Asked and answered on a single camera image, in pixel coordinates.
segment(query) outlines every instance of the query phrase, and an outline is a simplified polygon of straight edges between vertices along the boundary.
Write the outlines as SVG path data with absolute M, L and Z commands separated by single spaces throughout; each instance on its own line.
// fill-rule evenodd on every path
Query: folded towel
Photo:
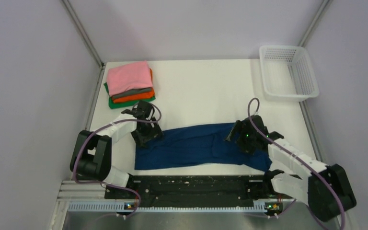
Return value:
M 153 87 L 146 61 L 109 69 L 106 83 L 110 96 L 132 89 Z
M 108 84 L 105 83 L 103 85 L 105 86 L 106 92 L 109 93 Z M 153 97 L 150 97 L 150 98 L 147 98 L 147 99 L 133 100 L 133 101 L 123 102 L 123 103 L 114 103 L 112 101 L 112 98 L 109 97 L 109 99 L 108 99 L 108 106 L 111 109 L 118 109 L 118 108 L 133 106 L 134 104 L 136 104 L 139 101 L 151 102 L 151 101 L 154 101 L 155 99 L 156 99 L 156 97 L 153 96 Z
M 150 72 L 150 78 L 151 78 L 151 80 L 153 80 L 153 71 L 150 69 L 149 72 Z M 150 92 L 138 93 L 138 94 L 134 94 L 134 95 L 126 96 L 126 97 L 121 97 L 121 98 L 116 98 L 116 99 L 114 99 L 113 96 L 112 96 L 111 98 L 114 101 L 114 103 L 122 103 L 122 102 L 134 101 L 134 100 L 148 99 L 148 98 L 151 98 L 151 97 L 154 97 L 154 96 L 155 96 L 154 89 L 151 88 Z
M 150 92 L 151 88 L 143 88 L 143 89 L 132 89 L 132 90 L 128 90 L 126 92 L 122 92 L 122 93 L 118 93 L 112 96 L 112 100 L 114 99 L 118 99 L 121 97 L 126 97 L 126 96 L 130 96 L 130 95 L 134 95 L 134 94 L 139 94 L 139 93 L 143 93 L 143 92 Z

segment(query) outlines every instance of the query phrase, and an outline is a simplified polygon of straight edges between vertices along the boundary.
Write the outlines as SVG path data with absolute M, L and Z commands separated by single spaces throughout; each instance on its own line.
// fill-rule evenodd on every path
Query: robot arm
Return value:
M 276 143 L 291 151 L 325 178 L 338 195 L 345 211 L 356 206 L 357 202 L 352 187 L 345 170 L 340 165 L 329 166 L 312 159 L 291 146 L 285 139 L 279 139 Z M 294 175 L 282 171 L 272 173 L 270 181 L 275 192 L 286 194 L 306 204 L 321 221 L 329 221 L 340 215 L 335 198 L 308 168 L 274 144 L 268 146 L 268 153 L 271 160 L 281 162 L 294 173 Z
M 355 195 L 348 177 L 340 165 L 329 166 L 317 161 L 290 145 L 281 134 L 277 132 L 269 133 L 260 116 L 252 115 L 250 119 L 266 137 L 275 140 L 276 144 L 294 154 L 294 156 L 291 156 L 277 145 L 269 142 L 256 131 L 249 118 L 243 121 L 236 121 L 233 126 L 226 140 L 230 141 L 237 133 L 239 135 L 236 143 L 243 152 L 253 154 L 256 149 L 265 151 L 269 154 L 272 161 L 279 161 L 293 172 L 292 175 L 284 173 L 279 169 L 266 172 L 264 174 L 264 182 L 271 193 L 286 194 L 308 205 L 315 216 L 322 221 L 328 221 L 340 214 L 336 200 L 329 189 L 317 176 L 313 175 L 307 167 L 296 159 L 298 157 L 328 182 L 328 185 L 341 200 L 344 210 L 356 206 Z
M 80 175 L 80 178 L 126 187 L 130 175 L 112 166 L 112 146 L 129 133 L 139 147 L 145 147 L 146 142 L 151 139 L 162 137 L 163 133 L 156 118 L 153 117 L 153 114 L 150 115 L 152 111 L 154 112 L 154 108 L 150 103 L 140 101 L 136 108 L 122 111 L 110 123 L 112 125 L 89 139 L 77 165 L 77 174 Z M 78 134 L 70 162 L 71 171 L 73 171 L 83 143 L 91 133 L 91 131 L 83 130 Z M 88 150 L 93 150 L 94 154 L 89 154 Z

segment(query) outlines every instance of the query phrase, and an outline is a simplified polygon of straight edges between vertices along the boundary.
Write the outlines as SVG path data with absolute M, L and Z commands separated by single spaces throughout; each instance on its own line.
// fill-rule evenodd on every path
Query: pink towel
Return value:
M 109 69 L 106 83 L 108 84 L 109 96 L 132 89 L 153 87 L 146 61 Z

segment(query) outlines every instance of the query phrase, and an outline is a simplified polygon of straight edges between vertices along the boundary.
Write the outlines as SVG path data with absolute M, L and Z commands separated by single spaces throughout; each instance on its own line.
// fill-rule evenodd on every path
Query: blue cloth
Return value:
M 234 123 L 209 124 L 163 131 L 163 139 L 147 142 L 148 148 L 136 147 L 136 170 L 194 166 L 204 163 L 245 164 L 268 171 L 268 154 L 256 150 L 249 155 L 235 143 L 224 141 Z

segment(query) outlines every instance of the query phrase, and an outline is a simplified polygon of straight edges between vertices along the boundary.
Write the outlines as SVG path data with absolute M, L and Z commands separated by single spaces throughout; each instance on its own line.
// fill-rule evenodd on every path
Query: white plastic basket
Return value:
M 260 47 L 264 96 L 270 101 L 302 102 L 320 93 L 308 52 L 299 46 Z

